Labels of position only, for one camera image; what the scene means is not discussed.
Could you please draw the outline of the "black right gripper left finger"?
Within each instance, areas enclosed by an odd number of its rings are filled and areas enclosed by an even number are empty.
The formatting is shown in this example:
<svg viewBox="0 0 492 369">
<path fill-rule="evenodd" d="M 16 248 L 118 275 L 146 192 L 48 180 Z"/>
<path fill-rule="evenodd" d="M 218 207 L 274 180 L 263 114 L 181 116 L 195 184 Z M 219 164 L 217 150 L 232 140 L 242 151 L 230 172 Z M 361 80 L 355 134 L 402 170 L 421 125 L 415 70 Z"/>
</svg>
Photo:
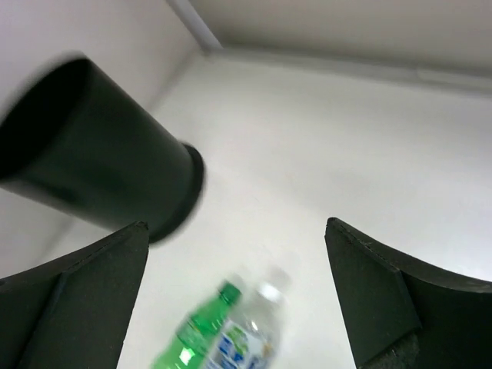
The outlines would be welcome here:
<svg viewBox="0 0 492 369">
<path fill-rule="evenodd" d="M 115 368 L 149 252 L 135 222 L 1 280 L 3 368 Z"/>
</svg>

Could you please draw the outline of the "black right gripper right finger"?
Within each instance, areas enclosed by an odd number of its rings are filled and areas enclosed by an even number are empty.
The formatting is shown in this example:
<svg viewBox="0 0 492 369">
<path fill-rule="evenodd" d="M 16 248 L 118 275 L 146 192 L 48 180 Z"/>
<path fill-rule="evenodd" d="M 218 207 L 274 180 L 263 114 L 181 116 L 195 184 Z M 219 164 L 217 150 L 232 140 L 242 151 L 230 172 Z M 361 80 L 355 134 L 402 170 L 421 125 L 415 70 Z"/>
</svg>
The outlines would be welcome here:
<svg viewBox="0 0 492 369">
<path fill-rule="evenodd" d="M 489 368 L 491 283 L 329 218 L 325 244 L 357 368 Z"/>
</svg>

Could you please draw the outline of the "green plastic soda bottle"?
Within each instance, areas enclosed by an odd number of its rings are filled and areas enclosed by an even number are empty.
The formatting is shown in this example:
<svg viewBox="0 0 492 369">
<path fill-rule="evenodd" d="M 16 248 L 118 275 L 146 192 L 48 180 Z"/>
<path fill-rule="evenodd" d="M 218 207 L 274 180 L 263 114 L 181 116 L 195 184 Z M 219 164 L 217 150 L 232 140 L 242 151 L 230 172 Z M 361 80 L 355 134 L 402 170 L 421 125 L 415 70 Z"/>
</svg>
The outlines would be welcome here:
<svg viewBox="0 0 492 369">
<path fill-rule="evenodd" d="M 244 289 L 245 282 L 239 274 L 224 279 L 217 292 L 184 318 L 152 367 L 199 368 Z"/>
</svg>

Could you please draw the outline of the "clear bottle blue green label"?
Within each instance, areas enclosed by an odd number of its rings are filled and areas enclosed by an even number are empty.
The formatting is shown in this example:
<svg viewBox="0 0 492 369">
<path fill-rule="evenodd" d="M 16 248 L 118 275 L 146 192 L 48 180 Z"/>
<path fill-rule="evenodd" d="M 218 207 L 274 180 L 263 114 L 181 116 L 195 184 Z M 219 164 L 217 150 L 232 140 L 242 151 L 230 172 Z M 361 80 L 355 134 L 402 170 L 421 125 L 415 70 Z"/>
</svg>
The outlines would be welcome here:
<svg viewBox="0 0 492 369">
<path fill-rule="evenodd" d="M 204 359 L 203 368 L 269 368 L 281 343 L 285 295 L 291 277 L 272 267 L 233 309 Z"/>
</svg>

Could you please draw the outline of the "black plastic bin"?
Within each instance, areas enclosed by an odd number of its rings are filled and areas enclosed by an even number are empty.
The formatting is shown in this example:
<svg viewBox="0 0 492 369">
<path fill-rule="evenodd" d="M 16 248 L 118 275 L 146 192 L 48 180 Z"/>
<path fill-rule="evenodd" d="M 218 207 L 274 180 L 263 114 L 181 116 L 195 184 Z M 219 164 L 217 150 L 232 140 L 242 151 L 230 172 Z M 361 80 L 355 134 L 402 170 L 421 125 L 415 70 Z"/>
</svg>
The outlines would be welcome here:
<svg viewBox="0 0 492 369">
<path fill-rule="evenodd" d="M 204 162 L 84 55 L 45 71 L 1 120 L 1 186 L 110 231 L 143 221 L 150 242 L 194 210 Z"/>
</svg>

